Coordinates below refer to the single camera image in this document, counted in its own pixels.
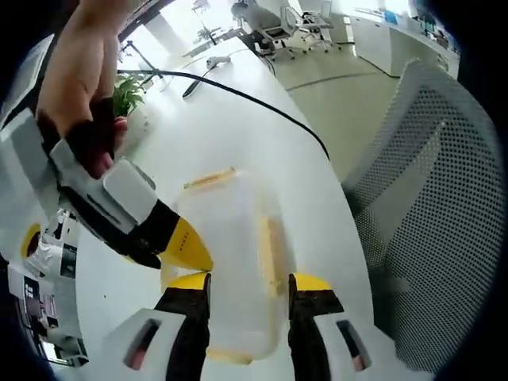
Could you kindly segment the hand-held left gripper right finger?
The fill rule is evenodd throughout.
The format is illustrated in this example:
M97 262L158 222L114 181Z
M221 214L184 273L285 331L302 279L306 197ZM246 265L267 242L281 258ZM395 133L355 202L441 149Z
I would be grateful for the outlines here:
M332 287L289 275L288 345L296 380L396 380L393 341L347 312Z

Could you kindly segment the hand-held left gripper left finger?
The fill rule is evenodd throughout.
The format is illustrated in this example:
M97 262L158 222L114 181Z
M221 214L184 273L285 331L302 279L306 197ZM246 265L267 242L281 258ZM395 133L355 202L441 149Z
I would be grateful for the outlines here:
M200 380L210 344L207 272L170 282L152 309L123 321L103 342L104 380Z

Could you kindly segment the person's right hand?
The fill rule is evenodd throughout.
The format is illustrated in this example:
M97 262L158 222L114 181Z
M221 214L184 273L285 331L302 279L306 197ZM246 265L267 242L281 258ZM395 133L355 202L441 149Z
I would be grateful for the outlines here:
M128 124L114 113L118 35L134 1L81 1L63 28L44 73L36 122L44 142L65 140L98 179L114 164Z

